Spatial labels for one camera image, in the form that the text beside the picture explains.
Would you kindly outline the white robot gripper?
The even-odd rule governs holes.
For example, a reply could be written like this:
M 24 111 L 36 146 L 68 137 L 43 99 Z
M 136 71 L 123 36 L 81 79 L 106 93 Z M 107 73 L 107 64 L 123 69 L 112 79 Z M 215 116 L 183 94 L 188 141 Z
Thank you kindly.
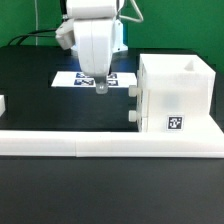
M 67 0 L 66 6 L 68 20 L 56 30 L 56 39 L 64 50 L 77 47 L 82 72 L 96 77 L 97 94 L 106 94 L 117 0 Z

